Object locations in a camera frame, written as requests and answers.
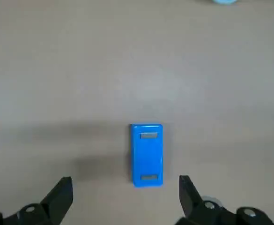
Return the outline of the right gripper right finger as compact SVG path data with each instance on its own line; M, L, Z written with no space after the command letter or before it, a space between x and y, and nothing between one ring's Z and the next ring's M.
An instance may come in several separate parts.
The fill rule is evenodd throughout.
M203 200L188 175L179 177L179 200L185 214L177 225L273 225L269 216L254 207L231 212L214 201Z

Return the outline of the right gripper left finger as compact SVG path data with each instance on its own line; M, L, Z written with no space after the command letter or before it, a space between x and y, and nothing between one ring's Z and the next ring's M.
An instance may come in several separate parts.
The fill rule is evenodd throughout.
M26 205L8 217L0 212L0 225L59 225L72 203L72 178L63 177L41 202Z

